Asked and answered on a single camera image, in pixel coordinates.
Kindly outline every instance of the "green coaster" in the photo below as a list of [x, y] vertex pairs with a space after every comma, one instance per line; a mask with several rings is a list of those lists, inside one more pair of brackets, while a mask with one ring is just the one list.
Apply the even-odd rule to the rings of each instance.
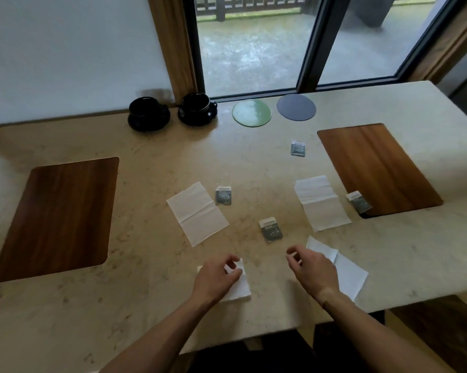
[[270, 121], [271, 110], [266, 103], [249, 99], [237, 103], [232, 109], [232, 116], [243, 126], [260, 127]]

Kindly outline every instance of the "small packet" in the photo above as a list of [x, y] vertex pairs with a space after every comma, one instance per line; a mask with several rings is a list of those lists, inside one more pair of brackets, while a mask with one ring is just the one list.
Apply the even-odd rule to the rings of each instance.
[[231, 187], [218, 187], [216, 189], [216, 203], [231, 205], [232, 204], [232, 188]]
[[299, 141], [292, 140], [291, 154], [293, 156], [304, 157], [306, 155], [306, 144]]
[[363, 195], [361, 195], [359, 191], [350, 192], [346, 195], [346, 197], [358, 213], [365, 213], [369, 209], [372, 209], [370, 203], [363, 197]]
[[268, 243], [282, 239], [282, 232], [278, 227], [277, 220], [274, 217], [269, 217], [259, 222], [263, 237]]

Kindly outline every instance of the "concrete patio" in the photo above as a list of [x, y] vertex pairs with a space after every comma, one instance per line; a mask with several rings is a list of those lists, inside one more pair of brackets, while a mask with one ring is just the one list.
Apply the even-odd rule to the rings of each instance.
[[[348, 12], [320, 84], [393, 75], [433, 5], [395, 5], [379, 28]], [[206, 93], [295, 87], [314, 22], [304, 14], [199, 22]]]

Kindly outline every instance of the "balcony railing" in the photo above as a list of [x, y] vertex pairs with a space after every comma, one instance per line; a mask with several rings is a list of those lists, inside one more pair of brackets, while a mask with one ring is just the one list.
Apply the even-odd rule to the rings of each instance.
[[307, 0], [196, 0], [196, 14], [216, 15], [224, 21], [226, 13], [244, 13], [285, 8], [309, 8]]

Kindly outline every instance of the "dark pants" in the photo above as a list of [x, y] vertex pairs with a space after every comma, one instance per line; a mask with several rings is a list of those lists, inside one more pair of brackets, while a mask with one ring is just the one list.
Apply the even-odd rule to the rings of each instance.
[[[383, 311], [370, 315], [384, 324]], [[243, 342], [199, 351], [188, 373], [370, 371], [333, 322], [315, 326], [313, 348], [296, 330], [264, 335], [261, 340], [262, 351], [249, 351]]]

